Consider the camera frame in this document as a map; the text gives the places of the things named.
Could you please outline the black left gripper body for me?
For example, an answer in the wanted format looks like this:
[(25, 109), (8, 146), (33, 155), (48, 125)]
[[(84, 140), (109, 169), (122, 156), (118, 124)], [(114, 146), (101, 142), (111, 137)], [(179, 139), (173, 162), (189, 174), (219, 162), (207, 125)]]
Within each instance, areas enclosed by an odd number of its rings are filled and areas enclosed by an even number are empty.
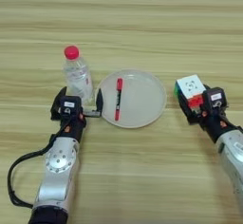
[(102, 115), (101, 110), (77, 109), (67, 112), (65, 110), (52, 109), (51, 119), (60, 122), (60, 130), (56, 133), (56, 137), (68, 137), (73, 139), (80, 139), (83, 130), (86, 127), (87, 118), (99, 118)]

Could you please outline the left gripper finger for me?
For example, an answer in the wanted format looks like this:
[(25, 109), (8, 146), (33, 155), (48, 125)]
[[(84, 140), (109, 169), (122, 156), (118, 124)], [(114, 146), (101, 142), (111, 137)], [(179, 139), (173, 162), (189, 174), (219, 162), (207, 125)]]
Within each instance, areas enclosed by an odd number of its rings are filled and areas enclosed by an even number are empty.
[(61, 98), (65, 96), (66, 90), (67, 87), (63, 87), (53, 101), (50, 108), (50, 119), (52, 121), (60, 121), (64, 117), (64, 114), (61, 112)]
[(99, 112), (103, 111), (103, 93), (101, 89), (99, 89), (97, 94), (96, 107), (97, 107), (97, 111)]

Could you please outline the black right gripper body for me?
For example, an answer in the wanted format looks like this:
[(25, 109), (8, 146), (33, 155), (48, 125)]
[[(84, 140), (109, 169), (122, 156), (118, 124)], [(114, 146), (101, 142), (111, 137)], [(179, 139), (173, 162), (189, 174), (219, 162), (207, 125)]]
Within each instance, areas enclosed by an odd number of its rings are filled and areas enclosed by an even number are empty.
[(210, 110), (205, 106), (200, 107), (200, 116), (197, 121), (189, 121), (190, 124), (198, 124), (206, 131), (213, 142), (216, 142), (223, 134), (243, 129), (232, 124), (226, 117), (225, 107), (216, 107)]

